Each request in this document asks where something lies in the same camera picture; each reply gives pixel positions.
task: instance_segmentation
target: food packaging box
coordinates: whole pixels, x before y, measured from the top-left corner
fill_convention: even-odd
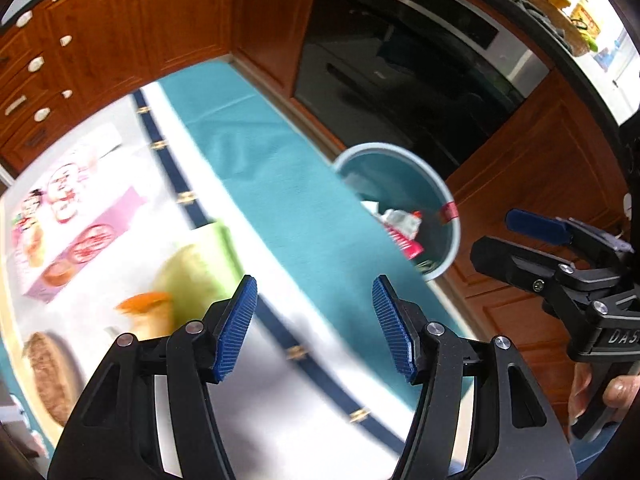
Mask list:
[[[13,215],[20,293],[56,294],[129,229],[143,198],[127,181],[132,162],[112,124],[92,131],[31,187]]]

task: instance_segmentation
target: red label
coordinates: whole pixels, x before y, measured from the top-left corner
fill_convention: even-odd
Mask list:
[[[386,232],[389,233],[389,236],[391,236],[391,239],[396,243],[396,245],[400,247],[407,259],[411,260],[424,251],[422,246],[415,240],[409,240],[409,238],[388,225],[383,224],[383,227],[386,229]]]
[[[115,240],[113,227],[96,224],[85,229],[78,241],[69,249],[69,259],[75,264],[85,264],[93,260],[101,250]]]
[[[458,218],[458,207],[455,202],[447,202],[440,209],[440,218],[442,219],[443,224],[448,224],[454,218]]]

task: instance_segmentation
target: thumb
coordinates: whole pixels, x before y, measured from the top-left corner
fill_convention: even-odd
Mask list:
[[[613,379],[604,391],[604,403],[610,408],[628,410],[640,390],[640,376],[624,375]]]

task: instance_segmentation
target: trash can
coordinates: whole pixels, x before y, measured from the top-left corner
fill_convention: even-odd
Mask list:
[[[381,213],[421,213],[415,241],[424,251],[411,261],[425,280],[449,268],[460,246],[460,219],[451,192],[431,166],[399,146],[368,142],[341,153],[334,170],[361,201],[378,202]]]

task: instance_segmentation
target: human hand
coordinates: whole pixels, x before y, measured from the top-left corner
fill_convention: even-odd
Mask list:
[[[576,363],[574,383],[569,396],[569,424],[574,424],[589,404],[589,384],[591,384],[591,365]],[[640,376],[620,376],[611,380],[602,396],[603,402],[617,411],[612,420],[622,421],[640,390]]]

